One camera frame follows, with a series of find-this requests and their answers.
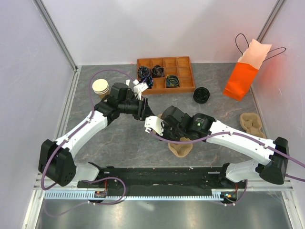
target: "bag handle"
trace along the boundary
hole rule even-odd
[[[247,38],[246,38],[246,36],[245,36],[243,33],[239,33],[239,34],[237,34],[237,36],[235,37],[235,44],[236,44],[236,47],[238,48],[238,50],[240,51],[240,53],[241,53],[242,56],[243,56],[243,52],[240,50],[240,48],[239,48],[238,45],[237,45],[237,37],[238,37],[239,35],[242,35],[242,36],[244,37],[245,41],[246,41],[247,44],[248,44],[248,48],[249,48],[249,42],[247,41]],[[284,49],[284,50],[283,50],[282,52],[280,52],[280,53],[274,55],[274,56],[271,56],[271,57],[265,59],[264,61],[269,60],[269,59],[271,59],[271,58],[274,58],[275,56],[278,56],[279,54],[282,54],[283,52],[285,52],[285,51],[287,50],[285,47],[280,47],[280,48],[276,48],[276,49],[273,49],[273,50],[269,51],[269,52],[267,53],[267,55],[268,55],[269,53],[271,53],[271,52],[273,52],[273,51],[275,51],[275,50],[279,50],[279,49]]]

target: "black disc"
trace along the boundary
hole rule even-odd
[[[193,98],[199,104],[206,103],[206,101],[208,101],[209,97],[210,97],[210,92],[205,87],[198,87],[194,91]]]

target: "white wall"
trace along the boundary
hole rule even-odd
[[[72,69],[32,0],[0,1],[0,228],[21,228]]]
[[[305,1],[285,3],[264,43],[287,51],[263,64],[253,90],[268,136],[289,141],[290,155],[305,162]],[[288,174],[305,178],[305,169],[289,162]],[[305,183],[293,181],[305,219]]]
[[[276,0],[43,0],[78,65],[190,56],[235,62],[235,36],[256,38]]]

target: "gift bag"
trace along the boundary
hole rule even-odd
[[[241,52],[242,56],[238,59],[237,64],[228,80],[228,83],[225,86],[224,95],[236,99],[238,101],[241,101],[241,99],[250,89],[252,81],[257,75],[258,70],[260,69],[262,63],[266,60],[269,60],[270,58],[273,58],[285,52],[286,48],[281,47],[270,51],[271,49],[270,44],[261,44],[260,42],[254,39],[252,39],[252,41],[249,44],[245,35],[243,35],[248,44],[248,48],[243,53],[237,45],[237,37],[239,35],[243,35],[243,34],[240,33],[236,36],[235,43],[238,50]],[[267,54],[278,49],[284,49],[284,50],[266,59]]]

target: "wooden organizer box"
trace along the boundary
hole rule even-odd
[[[146,66],[150,70],[160,65],[164,68],[164,77],[153,78],[153,86],[146,89],[143,94],[168,94],[168,93],[185,93],[195,91],[194,76],[190,57],[165,57],[165,58],[147,58],[138,59],[138,69]],[[166,87],[166,76],[175,75],[179,78],[179,87]]]

